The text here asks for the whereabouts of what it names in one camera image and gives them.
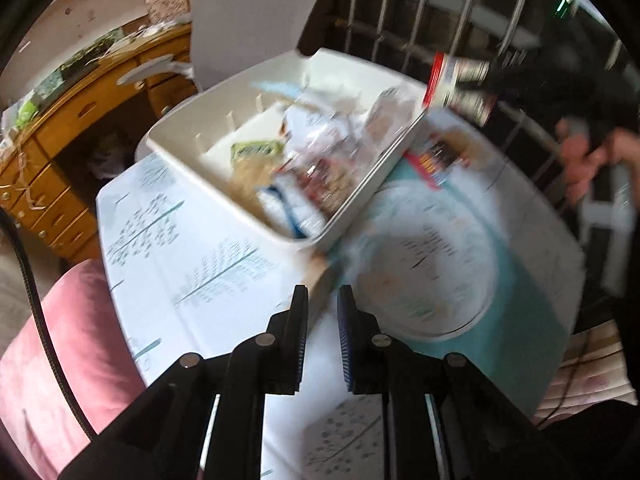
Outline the person right hand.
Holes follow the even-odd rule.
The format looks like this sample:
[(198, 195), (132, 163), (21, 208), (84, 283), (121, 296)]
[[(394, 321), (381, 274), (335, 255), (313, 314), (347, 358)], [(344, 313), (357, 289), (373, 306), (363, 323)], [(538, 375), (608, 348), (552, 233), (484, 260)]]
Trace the person right hand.
[(614, 128), (598, 148), (590, 148), (587, 133), (573, 118), (563, 118), (555, 126), (561, 141), (564, 166), (565, 197), (572, 205), (582, 200), (591, 181), (605, 166), (622, 164), (630, 174), (634, 206), (639, 209), (639, 135), (624, 128)]

